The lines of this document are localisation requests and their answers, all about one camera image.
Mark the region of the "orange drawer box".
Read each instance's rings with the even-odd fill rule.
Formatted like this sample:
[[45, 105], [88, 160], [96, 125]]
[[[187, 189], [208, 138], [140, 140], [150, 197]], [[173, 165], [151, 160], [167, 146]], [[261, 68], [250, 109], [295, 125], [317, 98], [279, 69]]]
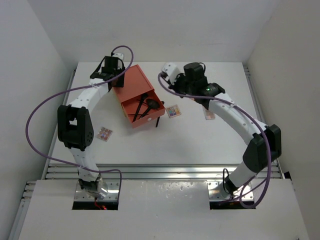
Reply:
[[155, 89], [138, 64], [124, 74], [124, 87], [114, 87], [113, 91], [126, 117], [135, 114], [141, 95], [147, 94], [149, 98], [155, 95]]

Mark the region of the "black powder brush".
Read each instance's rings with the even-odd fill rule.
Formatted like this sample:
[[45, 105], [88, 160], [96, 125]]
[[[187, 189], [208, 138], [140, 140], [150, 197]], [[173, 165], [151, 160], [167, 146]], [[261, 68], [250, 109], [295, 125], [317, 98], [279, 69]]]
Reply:
[[[135, 114], [139, 114], [140, 112], [140, 109], [141, 109], [141, 106], [143, 105], [142, 103], [144, 102], [144, 100], [148, 97], [149, 95], [147, 93], [143, 93], [141, 96], [140, 96], [140, 103], [138, 104], [138, 107], [135, 111]], [[137, 116], [134, 116], [133, 118], [133, 122], [135, 122], [137, 119]]]

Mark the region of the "black fan brush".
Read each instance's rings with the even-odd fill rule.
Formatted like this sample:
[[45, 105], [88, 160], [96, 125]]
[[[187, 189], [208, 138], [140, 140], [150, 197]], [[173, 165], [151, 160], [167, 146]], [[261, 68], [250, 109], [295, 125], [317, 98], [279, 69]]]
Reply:
[[146, 99], [146, 103], [148, 105], [147, 109], [142, 114], [148, 114], [150, 110], [158, 110], [160, 107], [160, 104], [151, 98]]

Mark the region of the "clear nine-pan eyeshadow palette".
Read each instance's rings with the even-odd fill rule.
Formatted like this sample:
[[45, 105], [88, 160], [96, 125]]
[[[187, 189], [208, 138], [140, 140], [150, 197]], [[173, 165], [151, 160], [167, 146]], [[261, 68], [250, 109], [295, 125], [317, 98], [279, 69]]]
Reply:
[[113, 131], [106, 128], [106, 127], [101, 127], [96, 135], [96, 137], [102, 141], [107, 142], [111, 135], [112, 135]]

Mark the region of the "thin black liner brush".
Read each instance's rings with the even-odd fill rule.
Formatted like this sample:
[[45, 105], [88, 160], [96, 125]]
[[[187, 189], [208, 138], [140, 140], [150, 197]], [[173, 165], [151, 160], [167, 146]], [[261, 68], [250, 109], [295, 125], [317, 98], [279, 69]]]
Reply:
[[143, 101], [142, 104], [143, 104], [144, 106], [147, 106], [147, 107], [148, 107], [148, 104], [147, 104], [145, 101]]

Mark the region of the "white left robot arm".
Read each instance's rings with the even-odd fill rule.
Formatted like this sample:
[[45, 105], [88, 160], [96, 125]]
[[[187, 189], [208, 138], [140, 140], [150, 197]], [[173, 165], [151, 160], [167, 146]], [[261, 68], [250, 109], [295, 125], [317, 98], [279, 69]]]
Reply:
[[103, 178], [90, 148], [95, 136], [91, 112], [113, 87], [124, 86], [124, 75], [106, 83], [126, 69], [123, 60], [122, 53], [105, 56], [90, 75], [89, 83], [80, 95], [68, 105], [60, 105], [57, 110], [58, 140], [69, 149], [75, 163], [79, 165], [80, 188], [95, 199], [101, 199], [105, 194]]

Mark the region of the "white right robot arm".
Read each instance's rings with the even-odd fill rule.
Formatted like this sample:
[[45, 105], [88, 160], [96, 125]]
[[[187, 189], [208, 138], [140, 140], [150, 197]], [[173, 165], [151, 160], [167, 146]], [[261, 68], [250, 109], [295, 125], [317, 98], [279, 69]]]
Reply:
[[183, 71], [172, 62], [162, 67], [168, 88], [180, 97], [191, 96], [206, 110], [224, 120], [246, 144], [240, 165], [222, 181], [222, 192], [233, 194], [282, 154], [281, 129], [254, 119], [234, 103], [219, 84], [209, 83], [203, 63], [192, 62]]

